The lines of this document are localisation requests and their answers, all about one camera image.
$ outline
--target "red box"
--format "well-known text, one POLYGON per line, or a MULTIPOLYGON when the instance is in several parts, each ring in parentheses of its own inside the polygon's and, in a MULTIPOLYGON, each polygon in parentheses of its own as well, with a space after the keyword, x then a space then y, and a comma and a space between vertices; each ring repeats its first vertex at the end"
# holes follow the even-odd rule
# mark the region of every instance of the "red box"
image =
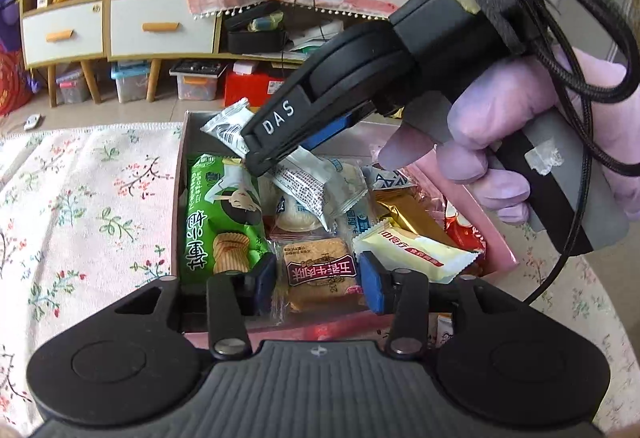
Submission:
POLYGON ((284 82, 282 70, 254 74, 237 74, 227 70, 225 79, 225 107, 236 103, 242 97, 249 99, 252 107, 264 105, 284 82))

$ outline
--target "purple glove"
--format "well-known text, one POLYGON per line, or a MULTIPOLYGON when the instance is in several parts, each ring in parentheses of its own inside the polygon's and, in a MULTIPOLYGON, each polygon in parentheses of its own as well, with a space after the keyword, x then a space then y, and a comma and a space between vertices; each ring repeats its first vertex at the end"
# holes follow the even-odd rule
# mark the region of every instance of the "purple glove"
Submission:
MULTIPOLYGON (((575 50, 587 82, 604 87, 618 85, 625 68, 575 50)), ((453 137, 438 145, 442 174, 468 184, 478 202, 497 211, 505 223, 523 223, 529 217, 525 203, 529 183, 520 174, 487 169, 484 152, 495 141, 521 129, 527 121, 558 104, 545 68, 532 57, 498 62, 485 71, 453 104, 447 118, 453 137)), ((624 163, 640 161, 640 93, 617 104, 593 103, 594 140, 624 163)), ((433 141, 408 125, 401 125, 380 151, 386 169, 403 167, 431 150, 433 141)), ((640 178, 619 176, 604 169, 617 203, 627 217, 640 219, 640 178)))

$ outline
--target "tile floor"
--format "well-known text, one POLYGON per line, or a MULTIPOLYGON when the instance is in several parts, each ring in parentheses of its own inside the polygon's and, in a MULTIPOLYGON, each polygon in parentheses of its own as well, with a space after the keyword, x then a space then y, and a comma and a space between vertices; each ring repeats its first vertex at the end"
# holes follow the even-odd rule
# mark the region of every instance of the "tile floor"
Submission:
MULTIPOLYGON (((44 116, 39 129, 49 130, 110 123, 182 121, 187 110, 218 111, 223 108, 222 100, 178 100, 175 82, 170 80, 159 84, 157 100, 153 103, 140 100, 121 104, 112 85, 107 81, 101 90, 104 101, 100 105, 86 101, 51 109, 46 93, 40 93, 4 122, 0 119, 0 135, 21 132, 25 119, 33 113, 44 116)), ((588 260, 609 293, 634 348, 640 351, 639 256, 640 223, 634 223, 620 243, 589 254, 588 260)))

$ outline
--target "tape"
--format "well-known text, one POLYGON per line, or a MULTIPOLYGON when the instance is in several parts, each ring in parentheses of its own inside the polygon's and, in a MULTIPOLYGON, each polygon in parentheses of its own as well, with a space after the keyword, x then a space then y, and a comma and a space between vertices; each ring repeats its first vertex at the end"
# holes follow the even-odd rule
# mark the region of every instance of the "tape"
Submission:
POLYGON ((524 159, 529 167, 541 176, 548 175, 552 167, 559 167, 564 163, 564 158, 558 151, 553 138, 533 147, 524 155, 524 159))

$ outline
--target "orange drawer handle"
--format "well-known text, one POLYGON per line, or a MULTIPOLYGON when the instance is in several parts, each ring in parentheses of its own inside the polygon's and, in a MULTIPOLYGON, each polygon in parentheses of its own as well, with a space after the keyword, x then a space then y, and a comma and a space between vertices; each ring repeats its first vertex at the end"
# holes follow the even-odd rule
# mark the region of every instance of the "orange drawer handle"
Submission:
POLYGON ((205 85, 207 82, 210 82, 210 78, 205 78, 204 76, 185 76, 184 83, 191 85, 205 85))
POLYGON ((143 23, 143 32, 163 33, 163 32, 175 32, 180 23, 143 23))
POLYGON ((69 40, 73 34, 73 30, 64 30, 61 32, 48 33, 45 39, 47 42, 60 42, 60 40, 69 40))

